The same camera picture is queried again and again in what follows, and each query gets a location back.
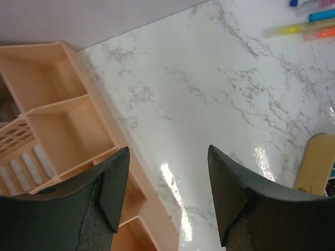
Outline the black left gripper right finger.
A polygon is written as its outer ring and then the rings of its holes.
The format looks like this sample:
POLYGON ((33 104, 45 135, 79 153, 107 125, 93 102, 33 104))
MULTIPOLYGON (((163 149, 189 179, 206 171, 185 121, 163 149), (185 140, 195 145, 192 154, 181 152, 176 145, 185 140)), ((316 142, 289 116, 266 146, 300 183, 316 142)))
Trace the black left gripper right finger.
POLYGON ((334 198, 275 183, 215 146, 207 159, 226 250, 334 250, 334 198))

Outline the gold tin of lollipops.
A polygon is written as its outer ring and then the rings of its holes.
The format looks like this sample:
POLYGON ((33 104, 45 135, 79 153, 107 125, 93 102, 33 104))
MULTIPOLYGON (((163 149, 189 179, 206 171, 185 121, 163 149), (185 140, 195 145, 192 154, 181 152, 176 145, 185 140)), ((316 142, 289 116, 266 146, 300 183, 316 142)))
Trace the gold tin of lollipops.
POLYGON ((324 195, 334 165, 334 135, 319 134, 311 138, 298 171, 294 188, 324 195))

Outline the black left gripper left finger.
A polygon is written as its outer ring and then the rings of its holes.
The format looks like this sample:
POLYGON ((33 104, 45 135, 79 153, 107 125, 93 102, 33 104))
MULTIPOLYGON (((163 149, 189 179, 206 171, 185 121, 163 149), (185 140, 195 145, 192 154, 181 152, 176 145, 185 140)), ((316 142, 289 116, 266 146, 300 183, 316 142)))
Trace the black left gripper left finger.
POLYGON ((1 250, 110 250, 129 165, 124 147, 34 195, 1 197, 1 250))

